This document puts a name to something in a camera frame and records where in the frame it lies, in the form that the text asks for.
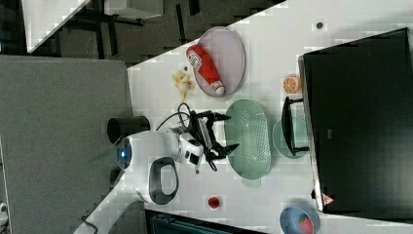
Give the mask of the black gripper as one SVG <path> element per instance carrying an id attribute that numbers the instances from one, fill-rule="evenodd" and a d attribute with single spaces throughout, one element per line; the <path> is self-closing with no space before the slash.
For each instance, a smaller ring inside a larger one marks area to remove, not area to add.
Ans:
<path id="1" fill-rule="evenodd" d="M 212 129 L 213 123 L 229 119 L 230 116 L 217 112 L 212 113 L 210 110 L 201 113 L 196 111 L 190 112 L 190 131 L 192 136 L 204 147 L 204 154 L 207 160 L 212 160 L 214 157 L 217 160 L 225 159 L 227 155 L 239 146 L 238 143 L 227 146 L 216 143 Z"/>

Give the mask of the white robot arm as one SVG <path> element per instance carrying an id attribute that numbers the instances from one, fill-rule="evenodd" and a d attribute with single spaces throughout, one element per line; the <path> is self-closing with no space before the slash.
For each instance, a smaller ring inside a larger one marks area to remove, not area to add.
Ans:
<path id="1" fill-rule="evenodd" d="M 212 111 L 192 111 L 188 124 L 126 136 L 117 146 L 118 165 L 124 171 L 122 184 L 141 202 L 165 205 L 176 196 L 179 179 L 177 164 L 196 170 L 202 161 L 212 169 L 214 162 L 237 149 L 223 146 L 212 129 L 229 117 Z"/>

